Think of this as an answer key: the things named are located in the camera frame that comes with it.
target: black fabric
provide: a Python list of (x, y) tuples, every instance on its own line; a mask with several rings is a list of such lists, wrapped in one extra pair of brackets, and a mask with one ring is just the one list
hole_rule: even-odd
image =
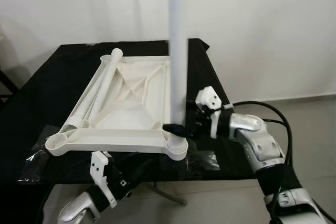
[[(15, 183), (25, 164), (25, 158), (46, 125), (61, 127), (100, 64), (100, 56), (120, 48), (124, 56), (168, 55), (167, 41), (104, 42), (95, 45), (61, 45), (36, 71), (28, 82), (0, 108), (0, 183)], [(208, 59), (209, 46), (200, 39), (190, 39), (188, 49), (187, 99), (194, 100), (198, 91), (213, 86), (223, 103), (227, 96)], [(193, 111), (187, 111), (186, 126), (193, 123)], [(200, 137), (194, 141), (198, 151), (214, 151), (220, 170), (206, 170), (174, 162), (165, 155), (143, 154), (159, 159), (156, 173), (149, 180), (177, 179), (244, 179), (253, 173), (245, 154), (237, 143), (225, 137), (213, 140)], [(87, 158), (90, 152), (71, 151), (51, 157), (43, 173), (42, 183), (51, 183), (71, 164)], [(114, 158), (124, 156), (114, 153)], [(60, 183), (91, 183), (89, 162), (70, 171)]]

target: white 3d printed part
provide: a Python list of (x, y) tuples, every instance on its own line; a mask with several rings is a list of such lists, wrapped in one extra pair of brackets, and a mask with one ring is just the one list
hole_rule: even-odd
[(101, 64), (61, 130), (46, 142), (55, 156), (67, 151), (164, 153), (182, 160), (185, 149), (168, 147), (170, 123), (168, 56), (122, 57), (120, 49)]

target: black table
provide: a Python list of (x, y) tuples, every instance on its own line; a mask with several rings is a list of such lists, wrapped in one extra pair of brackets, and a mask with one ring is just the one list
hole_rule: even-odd
[[(120, 48), (124, 56), (168, 55), (167, 41), (105, 42), (99, 44), (61, 45), (29, 81), (0, 109), (0, 183), (18, 181), (32, 146), (46, 125), (61, 127), (100, 64), (100, 56)], [(209, 46), (200, 39), (190, 39), (188, 49), (187, 99), (195, 100), (198, 91), (213, 86), (223, 103), (227, 96), (206, 54)], [(187, 111), (186, 126), (193, 123), (193, 111)], [(213, 180), (253, 178), (243, 150), (224, 137), (209, 136), (189, 140), (188, 165), (158, 155), (160, 163), (149, 180)], [(214, 153), (219, 167), (204, 158)], [(115, 153), (116, 157), (124, 155)], [(49, 184), (75, 162), (90, 152), (71, 151), (51, 157), (39, 183)], [(66, 174), (60, 183), (90, 183), (89, 161)]]

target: vertical white pole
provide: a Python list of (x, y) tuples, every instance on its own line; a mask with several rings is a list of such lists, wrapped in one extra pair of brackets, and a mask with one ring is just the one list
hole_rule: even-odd
[[(185, 29), (185, 0), (169, 0), (171, 123), (184, 125), (187, 94), (188, 43)], [(174, 152), (186, 151), (187, 141), (171, 134), (168, 147)]]

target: gray floor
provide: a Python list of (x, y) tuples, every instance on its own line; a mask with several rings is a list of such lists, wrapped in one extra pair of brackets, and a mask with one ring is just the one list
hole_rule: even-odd
[[(273, 102), (287, 117), (293, 131), (293, 160), (302, 184), (315, 200), (336, 217), (336, 100), (335, 97)], [(245, 106), (237, 113), (276, 119), (267, 109)], [(286, 150), (286, 131), (269, 124), (274, 138)], [(85, 185), (58, 185), (44, 207), (44, 223), (56, 223), (60, 209), (79, 195)], [(188, 201), (181, 207), (140, 186), (134, 195), (106, 210), (100, 224), (108, 223), (268, 223), (263, 195), (255, 180), (159, 183), (159, 189)]]

